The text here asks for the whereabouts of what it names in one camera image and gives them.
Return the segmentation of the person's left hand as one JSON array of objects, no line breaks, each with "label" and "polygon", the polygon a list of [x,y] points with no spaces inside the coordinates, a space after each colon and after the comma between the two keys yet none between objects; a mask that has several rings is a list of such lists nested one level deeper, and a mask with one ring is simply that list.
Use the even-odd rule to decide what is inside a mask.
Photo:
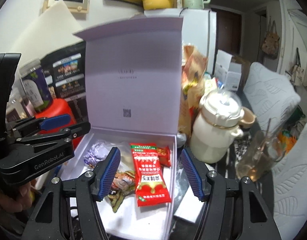
[{"label": "person's left hand", "polygon": [[0,211],[7,213],[17,213],[26,210],[32,206],[30,195],[31,183],[27,183],[19,188],[19,197],[17,200],[8,197],[0,190]]}]

